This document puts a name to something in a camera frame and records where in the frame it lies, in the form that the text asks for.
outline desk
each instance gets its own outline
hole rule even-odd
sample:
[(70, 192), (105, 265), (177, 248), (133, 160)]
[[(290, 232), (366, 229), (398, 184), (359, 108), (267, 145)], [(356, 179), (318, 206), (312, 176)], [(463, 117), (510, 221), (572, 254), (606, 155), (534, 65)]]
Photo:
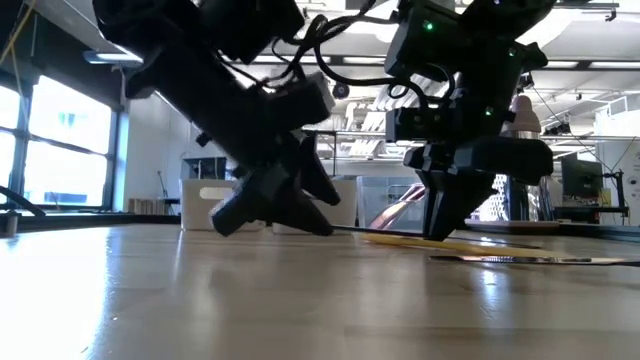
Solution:
[[(640, 256), (637, 244), (496, 237), (578, 256)], [(1, 359), (640, 353), (639, 269), (443, 263), (429, 260), (442, 251), (351, 236), (222, 238), (177, 225), (21, 234), (0, 246)]]
[(589, 224), (599, 224), (600, 214), (620, 213), (628, 216), (628, 207), (612, 206), (558, 206), (553, 209), (556, 219), (569, 219), (577, 222), (587, 222)]

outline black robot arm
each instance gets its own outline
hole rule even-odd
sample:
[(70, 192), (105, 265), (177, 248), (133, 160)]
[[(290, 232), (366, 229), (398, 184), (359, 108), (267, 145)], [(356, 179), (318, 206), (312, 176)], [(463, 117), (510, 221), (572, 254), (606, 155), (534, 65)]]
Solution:
[[(126, 72), (127, 98), (159, 92), (243, 170), (234, 194), (212, 216), (223, 235), (254, 220), (331, 234), (305, 191), (331, 205), (340, 198), (315, 139), (299, 129), (328, 118), (334, 103), (325, 76), (305, 75), (300, 59), (313, 50), (320, 68), (336, 79), (322, 60), (323, 42), (356, 21), (398, 23), (385, 63), (390, 78), (340, 80), (405, 86), (418, 95), (418, 108), (387, 115), (388, 140), (425, 140), (405, 164), (429, 190), (425, 237), (443, 239), (487, 198), (496, 173), (534, 183), (552, 170), (544, 143), (498, 135), (504, 121), (513, 121), (509, 103), (520, 75), (547, 63), (537, 45), (515, 39), (555, 0), (476, 0), (462, 15), (428, 0), (401, 0), (388, 21), (366, 18), (374, 3), (366, 1), (355, 16), (319, 15), (299, 39), (304, 18), (294, 0), (93, 0), (103, 36), (143, 59)], [(250, 64), (277, 41), (298, 46), (287, 70), (242, 86), (230, 61)], [(449, 81), (451, 89), (443, 99), (425, 96), (410, 82), (413, 74)], [(504, 155), (513, 152), (521, 153), (518, 161)], [(523, 156), (538, 165), (523, 169)]]

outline window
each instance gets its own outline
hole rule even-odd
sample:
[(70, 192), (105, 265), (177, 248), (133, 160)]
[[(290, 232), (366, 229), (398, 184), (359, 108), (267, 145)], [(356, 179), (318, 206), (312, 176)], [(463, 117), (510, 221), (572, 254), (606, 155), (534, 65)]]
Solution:
[[(4, 187), (9, 187), (15, 140), (13, 135), (0, 132), (0, 185)], [(5, 202), (7, 202), (7, 198), (4, 195), (0, 195), (0, 204)]]
[(45, 76), (25, 86), (0, 87), (0, 185), (45, 209), (111, 206), (111, 108)]
[(24, 197), (34, 204), (101, 206), (106, 175), (103, 156), (30, 141)]
[(15, 129), (20, 114), (20, 95), (0, 86), (0, 126)]
[(106, 154), (110, 130), (108, 106), (44, 76), (33, 87), (32, 134)]

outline metal frame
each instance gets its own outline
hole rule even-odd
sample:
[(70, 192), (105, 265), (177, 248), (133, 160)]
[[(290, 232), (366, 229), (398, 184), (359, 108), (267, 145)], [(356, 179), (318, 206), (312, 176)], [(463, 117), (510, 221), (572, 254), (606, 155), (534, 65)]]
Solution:
[[(9, 189), (17, 194), (24, 194), (24, 173), (26, 167), (27, 150), (29, 141), (37, 141), (47, 143), (49, 145), (59, 147), (88, 155), (103, 156), (107, 160), (107, 178), (103, 191), (103, 199), (101, 206), (73, 206), (73, 205), (38, 205), (42, 209), (63, 209), (63, 210), (111, 210), (113, 206), (113, 190), (115, 178), (115, 151), (117, 146), (118, 123), (120, 112), (112, 109), (109, 148), (106, 154), (101, 154), (80, 146), (60, 142), (42, 136), (33, 135), (29, 132), (29, 115), (31, 112), (31, 103), (33, 101), (33, 85), (21, 81), (22, 96), (20, 98), (20, 109), (18, 115), (18, 123), (15, 129), (0, 127), (0, 132), (11, 134), (15, 137), (15, 148), (13, 154), (13, 167), (9, 177)], [(0, 86), (10, 90), (18, 91), (15, 77), (7, 73), (0, 73)]]

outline ceiling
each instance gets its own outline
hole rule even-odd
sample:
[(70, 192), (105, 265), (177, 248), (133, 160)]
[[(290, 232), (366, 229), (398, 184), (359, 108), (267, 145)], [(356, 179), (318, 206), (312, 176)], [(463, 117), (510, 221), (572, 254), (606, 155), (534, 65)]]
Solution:
[[(455, 1), (458, 5), (468, 2)], [(353, 13), (349, 9), (357, 8), (361, 2), (362, 0), (298, 1), (301, 6), (309, 8), (312, 16), (314, 12), (321, 11), (328, 14), (328, 17)], [(521, 40), (525, 41), (526, 38), (527, 41), (541, 43), (550, 60), (640, 61), (640, 1), (617, 2), (620, 4), (618, 17), (612, 22), (605, 21), (609, 10), (554, 10), (547, 19), (549, 22), (534, 28)], [(394, 1), (379, 1), (370, 15), (387, 17), (394, 7)], [(94, 49), (117, 50), (98, 33), (94, 25), (91, 0), (38, 1), (36, 10)], [(383, 27), (381, 30), (380, 27), (355, 27), (323, 44), (323, 55), (384, 56), (389, 46), (389, 32), (393, 33), (393, 28)], [(278, 47), (278, 50), (285, 55), (295, 51), (284, 45)], [(247, 69), (258, 77), (264, 77), (279, 73), (282, 65), (257, 65)], [(305, 70), (314, 71), (317, 68), (307, 65)], [(384, 76), (381, 66), (340, 66), (336, 67), (336, 71), (341, 75), (360, 79)], [(640, 91), (640, 71), (536, 71), (533, 78), (538, 93), (527, 91), (527, 95), (534, 102), (534, 111), (543, 124), (550, 122), (548, 119), (553, 117), (553, 113), (568, 113), (571, 115), (572, 130), (577, 134), (593, 131), (593, 111), (606, 105), (606, 101)], [(425, 81), (423, 88), (433, 93), (440, 86)], [(362, 129), (368, 110), (373, 109), (368, 105), (374, 102), (379, 104), (381, 100), (387, 100), (383, 102), (385, 106), (398, 105), (385, 99), (386, 91), (382, 90), (382, 87), (352, 89), (350, 98), (338, 102), (334, 111), (344, 121), (332, 120), (326, 126), (341, 127), (348, 124), (351, 128), (338, 130), (354, 130), (358, 129), (357, 126)], [(346, 112), (351, 102), (360, 103), (361, 106), (358, 111), (349, 115)], [(352, 121), (348, 121), (349, 116), (353, 117)]]

